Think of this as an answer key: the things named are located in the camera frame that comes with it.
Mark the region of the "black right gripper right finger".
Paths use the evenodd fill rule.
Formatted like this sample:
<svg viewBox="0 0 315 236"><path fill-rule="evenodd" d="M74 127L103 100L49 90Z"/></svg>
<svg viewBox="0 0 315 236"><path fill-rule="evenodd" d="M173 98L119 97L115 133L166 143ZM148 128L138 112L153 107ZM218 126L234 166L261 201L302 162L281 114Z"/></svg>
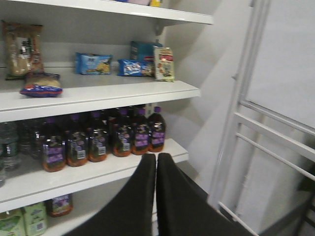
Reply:
<svg viewBox="0 0 315 236"><path fill-rule="evenodd" d="M250 236L203 200L169 153L157 159L157 221L161 236Z"/></svg>

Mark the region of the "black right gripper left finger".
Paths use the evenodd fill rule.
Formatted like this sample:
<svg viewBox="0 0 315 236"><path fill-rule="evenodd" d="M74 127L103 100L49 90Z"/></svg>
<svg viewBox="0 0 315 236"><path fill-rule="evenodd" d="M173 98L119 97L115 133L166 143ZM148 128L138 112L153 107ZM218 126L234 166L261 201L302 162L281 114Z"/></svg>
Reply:
<svg viewBox="0 0 315 236"><path fill-rule="evenodd" d="M151 236L156 156L144 154L118 194L66 236Z"/></svg>

